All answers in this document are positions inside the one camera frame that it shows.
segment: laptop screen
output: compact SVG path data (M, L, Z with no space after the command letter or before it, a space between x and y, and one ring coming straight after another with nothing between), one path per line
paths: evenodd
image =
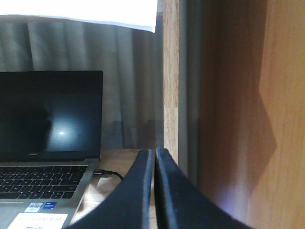
M102 72L0 73L1 161L99 157Z

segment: laptop sticker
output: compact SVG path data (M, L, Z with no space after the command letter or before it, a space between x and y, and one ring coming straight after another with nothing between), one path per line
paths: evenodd
M61 229L68 214L19 213L7 229Z
M24 212L38 212L44 202L31 202Z
M43 206L43 210L52 210L56 205L56 202L46 202Z

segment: desk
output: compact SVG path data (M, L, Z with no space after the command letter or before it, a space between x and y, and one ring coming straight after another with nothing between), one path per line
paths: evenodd
M137 157L137 154L138 150L103 150L101 153L101 163L98 168L116 171L124 177ZM115 175L107 177L94 176L85 192L83 201L73 222L78 221L98 206L115 189L120 181L120 178ZM151 189L149 214L150 228L157 229L153 188Z

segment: laptop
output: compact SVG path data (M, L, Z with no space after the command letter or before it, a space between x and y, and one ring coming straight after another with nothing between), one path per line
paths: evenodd
M102 77L0 73L0 229L70 224L100 160Z

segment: wooden surface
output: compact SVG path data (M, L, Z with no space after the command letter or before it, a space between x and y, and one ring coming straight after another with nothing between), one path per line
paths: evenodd
M103 150L99 168L116 171L122 176L125 176L132 166L137 154L138 150ZM120 181L120 178L115 175L108 177L94 176L84 195L81 206L75 215L74 222L81 219L98 206L115 189ZM149 208L150 228L157 229L153 189L151 190L151 195L151 204Z
M256 229L303 229L305 1L224 0L217 14L200 189Z
M163 0L164 147L178 163L179 0Z

